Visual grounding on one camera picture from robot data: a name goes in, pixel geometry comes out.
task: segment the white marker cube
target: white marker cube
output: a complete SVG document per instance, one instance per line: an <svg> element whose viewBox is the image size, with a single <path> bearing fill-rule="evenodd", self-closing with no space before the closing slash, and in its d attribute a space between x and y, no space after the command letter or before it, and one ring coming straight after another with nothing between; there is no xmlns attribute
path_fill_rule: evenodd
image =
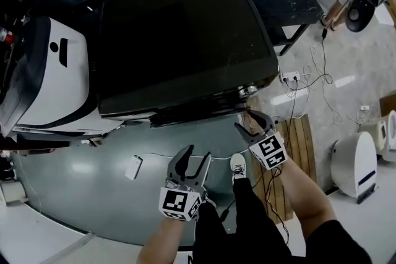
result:
<svg viewBox="0 0 396 264"><path fill-rule="evenodd" d="M279 132L252 145L249 149L266 169L273 169L288 159L283 139Z"/></svg>
<svg viewBox="0 0 396 264"><path fill-rule="evenodd" d="M190 221L201 203L200 193L162 187L158 209L166 217Z"/></svg>

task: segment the brown box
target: brown box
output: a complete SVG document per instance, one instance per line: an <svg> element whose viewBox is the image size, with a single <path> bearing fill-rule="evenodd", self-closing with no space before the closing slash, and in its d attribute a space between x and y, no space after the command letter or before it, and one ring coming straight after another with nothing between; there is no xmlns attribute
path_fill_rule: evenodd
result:
<svg viewBox="0 0 396 264"><path fill-rule="evenodd" d="M381 107L381 116L386 116L391 110L396 111L396 91L392 92L391 95L382 97L379 100L379 106Z"/></svg>
<svg viewBox="0 0 396 264"><path fill-rule="evenodd" d="M396 0L386 0L385 6L389 11L390 16L394 20L394 24L396 28Z"/></svg>

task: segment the black slot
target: black slot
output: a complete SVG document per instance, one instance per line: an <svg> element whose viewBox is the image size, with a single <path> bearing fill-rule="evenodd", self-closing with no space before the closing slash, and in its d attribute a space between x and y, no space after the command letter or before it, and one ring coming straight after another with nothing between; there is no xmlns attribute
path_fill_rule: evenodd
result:
<svg viewBox="0 0 396 264"><path fill-rule="evenodd" d="M373 177L373 175L375 175L376 172L375 171L371 171L369 174L367 174L366 176L364 176L359 182L358 185L362 185L364 184L366 181L368 181L370 178Z"/></svg>
<svg viewBox="0 0 396 264"><path fill-rule="evenodd" d="M61 38L59 61L64 67L67 67L67 39L65 38Z"/></svg>

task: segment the black table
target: black table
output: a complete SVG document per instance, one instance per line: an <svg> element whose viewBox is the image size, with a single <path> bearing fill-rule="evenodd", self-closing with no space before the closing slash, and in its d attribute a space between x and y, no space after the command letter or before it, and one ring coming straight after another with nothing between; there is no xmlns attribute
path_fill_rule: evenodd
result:
<svg viewBox="0 0 396 264"><path fill-rule="evenodd" d="M273 46L285 46L280 56L296 43L310 24L316 23L323 14L317 0L253 0L267 29ZM299 25L291 38L282 27Z"/></svg>

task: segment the person's left arm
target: person's left arm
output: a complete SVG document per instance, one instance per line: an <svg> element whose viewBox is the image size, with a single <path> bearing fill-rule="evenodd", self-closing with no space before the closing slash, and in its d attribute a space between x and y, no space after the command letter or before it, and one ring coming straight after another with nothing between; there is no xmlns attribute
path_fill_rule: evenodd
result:
<svg viewBox="0 0 396 264"><path fill-rule="evenodd" d="M172 264L183 235L184 221L164 218L157 232L143 246L137 258L138 264Z"/></svg>

